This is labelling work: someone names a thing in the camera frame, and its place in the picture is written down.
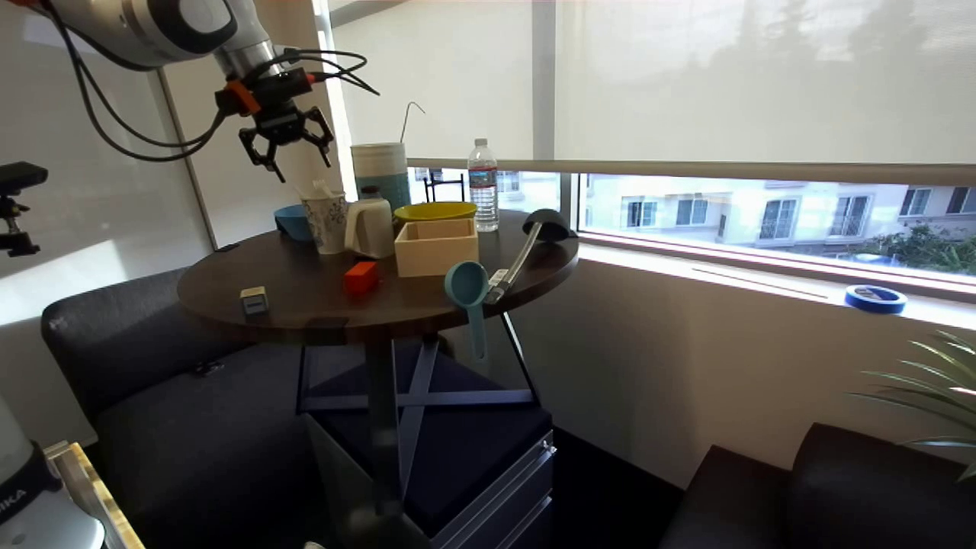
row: cable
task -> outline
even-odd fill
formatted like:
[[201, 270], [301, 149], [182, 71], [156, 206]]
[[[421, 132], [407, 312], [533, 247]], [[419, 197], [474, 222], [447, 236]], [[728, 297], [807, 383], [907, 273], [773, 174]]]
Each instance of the cable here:
[[[118, 113], [115, 107], [105, 99], [97, 78], [91, 75], [88, 64], [82, 60], [82, 55], [75, 53], [69, 33], [66, 33], [66, 25], [62, 23], [57, 9], [51, 3], [47, 3], [47, 9], [51, 12], [51, 23], [66, 45], [66, 59], [69, 59], [69, 66], [74, 66], [74, 75], [75, 75], [75, 85], [78, 85], [78, 96], [82, 96], [82, 107], [86, 107], [86, 117], [91, 119], [91, 129], [101, 134], [101, 141], [107, 146], [112, 146], [115, 152], [128, 156], [128, 158], [141, 158], [141, 161], [180, 161], [180, 158], [188, 158], [195, 156], [197, 149], [205, 149], [210, 145], [210, 136], [217, 134], [217, 129], [222, 126], [227, 113], [217, 113], [210, 129], [191, 141], [156, 141], [156, 136], [146, 136], [141, 134], [137, 129], [132, 129]], [[101, 107], [115, 119], [115, 126], [121, 126], [132, 136], [144, 141], [144, 145], [152, 145], [152, 146], [167, 146], [167, 149], [180, 149], [180, 152], [172, 152], [172, 156], [146, 156], [146, 152], [134, 152], [134, 149], [126, 149], [121, 145], [115, 145], [107, 129], [101, 126], [95, 107], [91, 107], [91, 96], [88, 96], [88, 85], [95, 88]]]

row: bowl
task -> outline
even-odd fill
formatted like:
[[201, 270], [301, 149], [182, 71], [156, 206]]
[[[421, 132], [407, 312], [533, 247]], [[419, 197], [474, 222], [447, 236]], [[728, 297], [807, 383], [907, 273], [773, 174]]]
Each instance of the bowl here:
[[301, 206], [277, 209], [277, 211], [274, 211], [274, 226], [277, 226], [277, 233], [283, 233], [290, 240], [314, 240]]
[[468, 218], [475, 218], [475, 206], [474, 200], [421, 200], [421, 206], [397, 209], [394, 218], [402, 222], [468, 219]]

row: blue bowl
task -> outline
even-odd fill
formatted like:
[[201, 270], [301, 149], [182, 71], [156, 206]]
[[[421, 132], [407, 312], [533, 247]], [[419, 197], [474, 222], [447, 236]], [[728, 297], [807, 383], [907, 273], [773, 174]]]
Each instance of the blue bowl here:
[[301, 206], [288, 206], [274, 211], [274, 226], [283, 233], [290, 240], [314, 240], [305, 209]]

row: dark wooden tabletop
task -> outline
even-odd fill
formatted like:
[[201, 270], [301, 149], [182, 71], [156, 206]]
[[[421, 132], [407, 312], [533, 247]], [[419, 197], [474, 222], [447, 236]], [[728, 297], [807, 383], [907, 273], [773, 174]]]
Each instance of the dark wooden tabletop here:
[[[492, 274], [525, 243], [525, 218], [502, 218], [499, 233], [479, 236], [483, 265]], [[397, 279], [397, 259], [381, 259], [379, 291], [347, 297], [343, 274], [350, 253], [317, 255], [314, 243], [277, 233], [247, 239], [195, 263], [180, 282], [182, 308], [227, 337], [253, 343], [368, 343], [413, 340], [463, 322], [444, 297], [441, 279]], [[575, 239], [537, 243], [514, 288], [484, 314], [518, 308], [558, 288], [575, 265]], [[243, 316], [240, 291], [266, 288], [268, 314]]]

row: sofa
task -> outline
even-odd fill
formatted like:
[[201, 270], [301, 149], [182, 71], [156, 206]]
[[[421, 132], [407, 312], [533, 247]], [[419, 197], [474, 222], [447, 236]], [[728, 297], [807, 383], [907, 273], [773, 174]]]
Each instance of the sofa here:
[[[299, 349], [222, 340], [182, 314], [182, 273], [43, 312], [43, 343], [97, 443], [88, 450], [149, 549], [321, 539], [323, 489], [296, 411]], [[364, 362], [310, 349], [310, 372]]]
[[813, 425], [791, 470], [715, 446], [663, 549], [972, 549], [964, 468]]

